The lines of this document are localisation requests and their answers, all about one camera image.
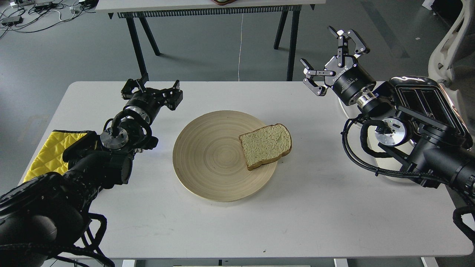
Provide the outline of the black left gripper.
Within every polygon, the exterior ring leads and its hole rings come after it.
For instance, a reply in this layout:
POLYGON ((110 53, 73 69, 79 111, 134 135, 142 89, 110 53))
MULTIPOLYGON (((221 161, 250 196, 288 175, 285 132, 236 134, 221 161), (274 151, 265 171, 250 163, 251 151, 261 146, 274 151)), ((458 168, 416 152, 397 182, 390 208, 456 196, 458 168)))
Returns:
POLYGON ((125 110, 135 111, 144 120, 154 120, 162 106, 175 111, 183 100, 183 91, 180 89, 179 80, 176 80, 171 88, 158 90, 145 88, 142 78, 129 78, 121 90, 121 97, 130 99, 124 107, 125 110))

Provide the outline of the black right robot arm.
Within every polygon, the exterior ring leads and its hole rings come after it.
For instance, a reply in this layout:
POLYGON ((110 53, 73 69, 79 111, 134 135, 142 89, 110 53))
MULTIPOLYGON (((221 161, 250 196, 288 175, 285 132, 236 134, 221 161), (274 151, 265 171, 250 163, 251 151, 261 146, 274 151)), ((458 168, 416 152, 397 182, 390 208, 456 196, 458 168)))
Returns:
POLYGON ((358 62, 370 49, 353 29, 328 27, 337 52, 314 69, 301 59, 304 84, 316 96, 334 91, 341 103, 357 105, 360 114, 341 132, 349 159, 375 176, 402 178, 427 188, 440 184, 455 191, 465 206, 453 212, 454 224, 474 241, 463 222, 474 215, 473 139, 441 83, 422 76, 396 76, 380 86, 358 62))

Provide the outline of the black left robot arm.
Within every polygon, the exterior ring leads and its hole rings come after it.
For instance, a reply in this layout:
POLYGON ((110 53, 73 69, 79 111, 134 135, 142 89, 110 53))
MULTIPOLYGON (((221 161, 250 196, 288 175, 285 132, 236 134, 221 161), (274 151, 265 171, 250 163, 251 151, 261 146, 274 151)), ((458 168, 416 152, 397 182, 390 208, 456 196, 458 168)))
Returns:
POLYGON ((107 219, 89 208, 100 191, 128 183, 134 156, 158 144, 151 124, 160 109, 173 111, 183 99, 179 80, 161 90, 146 87, 147 81, 146 74, 127 80, 123 110, 106 121, 100 135, 88 131, 66 148, 64 174, 46 172, 1 196, 2 267, 40 267, 51 258, 84 266, 62 253, 114 266, 99 248, 107 219))

